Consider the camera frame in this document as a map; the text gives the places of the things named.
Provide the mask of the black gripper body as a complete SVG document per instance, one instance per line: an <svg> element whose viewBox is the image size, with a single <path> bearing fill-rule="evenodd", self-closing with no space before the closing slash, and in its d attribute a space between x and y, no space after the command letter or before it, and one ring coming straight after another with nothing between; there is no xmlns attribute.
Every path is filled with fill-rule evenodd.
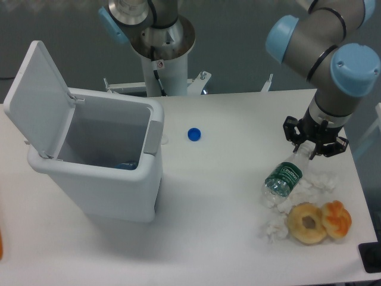
<svg viewBox="0 0 381 286"><path fill-rule="evenodd" d="M345 138L339 137L341 129L342 126L333 127L329 125L327 120L317 123L310 114L305 114L304 117L299 120L299 131L301 134L299 145L309 141L322 145L336 143L345 146Z"/></svg>

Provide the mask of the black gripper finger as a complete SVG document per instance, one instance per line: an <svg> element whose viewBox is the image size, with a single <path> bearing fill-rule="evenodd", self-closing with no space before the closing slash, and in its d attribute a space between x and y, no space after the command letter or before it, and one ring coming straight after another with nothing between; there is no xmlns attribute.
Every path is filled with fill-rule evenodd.
<svg viewBox="0 0 381 286"><path fill-rule="evenodd" d="M283 123L283 131L286 140L294 146L293 153L296 153L302 143L304 143L304 131L302 129L302 120L288 116Z"/></svg>
<svg viewBox="0 0 381 286"><path fill-rule="evenodd" d="M348 140L341 136L337 136L333 142L328 144L323 144L321 141L317 141L309 160L312 160L315 156L332 157L344 153L347 146Z"/></svg>

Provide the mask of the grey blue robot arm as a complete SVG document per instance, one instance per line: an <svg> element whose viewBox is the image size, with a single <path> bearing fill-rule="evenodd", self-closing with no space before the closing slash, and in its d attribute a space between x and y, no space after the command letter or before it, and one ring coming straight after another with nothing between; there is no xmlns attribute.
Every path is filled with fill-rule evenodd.
<svg viewBox="0 0 381 286"><path fill-rule="evenodd" d="M361 99L380 76L380 58L369 47L345 43L373 14L374 1L301 1L308 18L282 17L270 30L266 51L316 87L304 117L287 117L283 130L311 156L331 157L346 150L339 136ZM98 11L109 35L130 43L140 56L150 97L195 95L200 79L188 80L188 53L195 30L178 12L177 1L108 1Z"/></svg>

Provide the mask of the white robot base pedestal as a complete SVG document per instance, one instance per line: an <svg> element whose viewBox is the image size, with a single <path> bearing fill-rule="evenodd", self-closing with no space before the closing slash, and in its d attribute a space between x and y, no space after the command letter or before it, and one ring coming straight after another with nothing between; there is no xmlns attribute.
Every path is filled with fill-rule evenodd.
<svg viewBox="0 0 381 286"><path fill-rule="evenodd" d="M131 41L140 57L148 97L187 94L188 54L195 44L195 29L183 16L165 29L149 27Z"/></svg>

